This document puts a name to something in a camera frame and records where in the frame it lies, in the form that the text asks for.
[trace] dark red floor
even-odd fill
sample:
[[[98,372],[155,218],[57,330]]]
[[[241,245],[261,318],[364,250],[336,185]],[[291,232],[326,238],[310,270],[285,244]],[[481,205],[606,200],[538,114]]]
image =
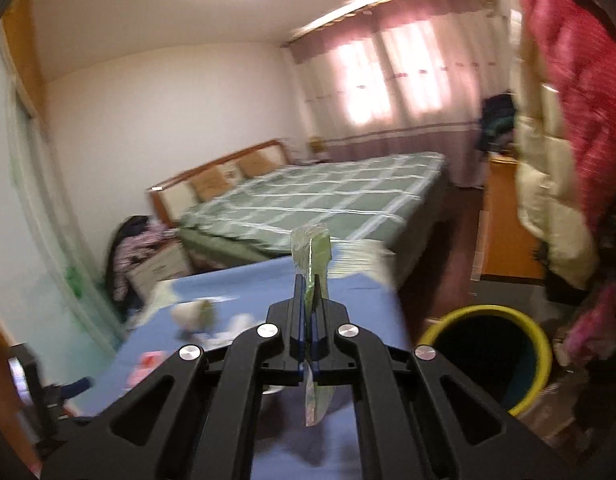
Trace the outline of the dark red floor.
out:
[[[439,318],[470,304],[470,276],[476,247],[482,190],[448,190],[444,221],[435,225],[427,248],[399,299],[412,342],[425,330],[426,318]]]

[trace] beige puffer jacket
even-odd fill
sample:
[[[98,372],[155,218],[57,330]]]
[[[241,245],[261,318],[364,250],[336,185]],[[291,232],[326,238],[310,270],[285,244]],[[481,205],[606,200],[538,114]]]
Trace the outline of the beige puffer jacket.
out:
[[[584,289],[598,257],[577,201],[570,143],[564,138],[558,92],[524,26],[518,1],[511,0],[510,34],[514,59],[510,76],[517,108],[514,140],[519,219],[549,247],[550,269]]]

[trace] trash bin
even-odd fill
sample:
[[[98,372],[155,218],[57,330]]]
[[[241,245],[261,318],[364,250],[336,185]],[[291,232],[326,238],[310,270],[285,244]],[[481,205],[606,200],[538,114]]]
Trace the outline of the trash bin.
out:
[[[513,416],[548,383],[552,349],[530,317],[506,306],[467,306],[444,316],[419,344],[436,348]]]

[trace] sheer curtain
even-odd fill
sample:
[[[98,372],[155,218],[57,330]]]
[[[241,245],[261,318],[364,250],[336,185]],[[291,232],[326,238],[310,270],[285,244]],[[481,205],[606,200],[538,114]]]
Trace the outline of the sheer curtain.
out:
[[[506,44],[479,0],[391,0],[290,49],[333,160],[435,151],[470,187],[483,175],[480,103],[507,89]]]

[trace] silver screw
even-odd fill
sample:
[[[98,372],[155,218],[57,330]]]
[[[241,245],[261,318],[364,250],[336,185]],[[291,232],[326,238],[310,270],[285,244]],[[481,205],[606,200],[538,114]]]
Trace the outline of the silver screw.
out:
[[[437,350],[429,345],[419,345],[415,348],[415,355],[421,359],[421,361],[431,361],[437,357]]]
[[[356,335],[359,335],[359,328],[358,326],[354,326],[351,325],[350,323],[346,323],[341,325],[337,332],[339,332],[340,336],[343,337],[354,337]]]
[[[199,359],[201,355],[201,349],[195,345],[186,345],[184,348],[179,350],[179,357],[181,357],[184,361],[194,361],[195,359]]]
[[[279,329],[276,325],[273,325],[272,323],[264,323],[263,325],[259,325],[257,333],[260,336],[268,339],[270,337],[276,336],[279,333]]]

